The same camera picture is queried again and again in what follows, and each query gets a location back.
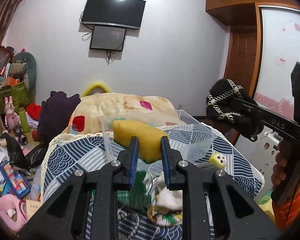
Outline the orange sleeve forearm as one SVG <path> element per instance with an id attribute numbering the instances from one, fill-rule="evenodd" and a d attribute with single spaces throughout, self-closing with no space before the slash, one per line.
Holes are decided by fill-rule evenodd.
<path id="1" fill-rule="evenodd" d="M 286 231 L 300 212 L 300 188 L 298 189 L 292 203 L 291 200 L 288 200 L 285 204 L 279 206 L 275 202 L 272 202 L 272 208 L 276 226 L 282 232 Z"/>

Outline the right hand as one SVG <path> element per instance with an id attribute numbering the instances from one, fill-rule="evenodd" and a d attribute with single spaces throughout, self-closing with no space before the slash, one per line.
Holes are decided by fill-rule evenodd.
<path id="1" fill-rule="evenodd" d="M 280 185 L 287 177 L 285 167 L 288 164 L 291 148 L 291 143 L 285 140 L 281 141 L 277 146 L 279 152 L 275 157 L 276 164 L 273 167 L 273 174 L 271 175 L 273 186 Z"/>

